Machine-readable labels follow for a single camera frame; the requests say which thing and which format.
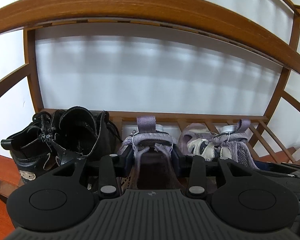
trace pair of shoes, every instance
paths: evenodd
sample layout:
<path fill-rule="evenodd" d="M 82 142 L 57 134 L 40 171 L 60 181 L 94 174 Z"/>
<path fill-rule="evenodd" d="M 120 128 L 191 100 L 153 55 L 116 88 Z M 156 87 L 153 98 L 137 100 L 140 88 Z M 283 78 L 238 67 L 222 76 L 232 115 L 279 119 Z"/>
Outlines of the pair of shoes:
<path fill-rule="evenodd" d="M 35 114 L 21 132 L 1 141 L 25 183 L 74 158 L 97 161 L 115 151 L 121 140 L 109 113 L 93 115 L 84 107 Z"/>
<path fill-rule="evenodd" d="M 183 189 L 171 163 L 171 151 L 176 140 L 166 132 L 156 130 L 154 116 L 137 118 L 138 132 L 122 143 L 123 152 L 132 145 L 135 163 L 130 176 L 122 181 L 122 190 L 129 189 Z"/>
<path fill-rule="evenodd" d="M 178 147 L 184 155 L 195 154 L 212 161 L 214 158 L 230 158 L 247 167 L 257 169 L 246 145 L 248 136 L 245 131 L 250 120 L 240 120 L 236 125 L 221 128 L 220 134 L 206 130 L 200 123 L 188 125 L 181 133 Z"/>

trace ribbed black surface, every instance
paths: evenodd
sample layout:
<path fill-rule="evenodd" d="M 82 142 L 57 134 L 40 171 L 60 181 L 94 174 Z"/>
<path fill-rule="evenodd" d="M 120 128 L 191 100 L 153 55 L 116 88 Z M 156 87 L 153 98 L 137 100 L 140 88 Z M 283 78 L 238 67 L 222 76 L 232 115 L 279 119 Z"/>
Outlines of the ribbed black surface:
<path fill-rule="evenodd" d="M 117 199 L 102 200 L 80 225 L 55 233 L 18 228 L 7 240 L 296 240 L 290 230 L 253 234 L 226 225 L 202 200 L 184 197 L 179 190 L 127 190 Z"/>

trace black shoe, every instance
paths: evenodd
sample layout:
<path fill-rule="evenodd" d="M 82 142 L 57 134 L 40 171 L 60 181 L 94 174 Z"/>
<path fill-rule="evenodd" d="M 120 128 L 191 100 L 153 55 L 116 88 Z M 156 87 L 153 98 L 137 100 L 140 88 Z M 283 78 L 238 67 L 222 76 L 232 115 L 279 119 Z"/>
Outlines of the black shoe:
<path fill-rule="evenodd" d="M 114 152 L 118 134 L 115 125 L 109 121 L 108 112 L 94 116 L 80 106 L 67 111 L 57 110 L 52 117 L 50 132 L 58 165 L 78 157 L 100 160 Z"/>
<path fill-rule="evenodd" d="M 51 115 L 40 112 L 32 120 L 25 129 L 1 141 L 2 148 L 10 151 L 24 183 L 57 167 L 55 150 L 47 141 Z"/>

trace shoe tongue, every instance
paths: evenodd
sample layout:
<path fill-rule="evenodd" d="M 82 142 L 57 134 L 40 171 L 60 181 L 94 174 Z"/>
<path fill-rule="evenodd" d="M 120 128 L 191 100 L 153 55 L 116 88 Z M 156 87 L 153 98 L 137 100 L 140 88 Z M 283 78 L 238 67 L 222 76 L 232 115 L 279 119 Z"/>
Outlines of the shoe tongue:
<path fill-rule="evenodd" d="M 84 107 L 71 107 L 60 117 L 59 128 L 61 130 L 66 130 L 74 126 L 85 127 L 91 133 L 97 134 L 96 120 L 92 113 Z"/>

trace circular black cover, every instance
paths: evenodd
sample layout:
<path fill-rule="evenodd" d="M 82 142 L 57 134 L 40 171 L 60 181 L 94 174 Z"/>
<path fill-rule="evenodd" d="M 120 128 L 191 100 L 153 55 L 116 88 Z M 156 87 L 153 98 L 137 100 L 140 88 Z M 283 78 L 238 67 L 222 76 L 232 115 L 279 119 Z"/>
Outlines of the circular black cover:
<path fill-rule="evenodd" d="M 252 171 L 253 176 L 227 177 L 211 199 L 211 207 L 229 225 L 252 232 L 290 227 L 298 199 L 288 188 Z"/>
<path fill-rule="evenodd" d="M 7 200 L 14 225 L 41 232 L 70 228 L 83 221 L 93 208 L 93 195 L 78 178 L 54 176 L 51 172 L 16 189 Z"/>

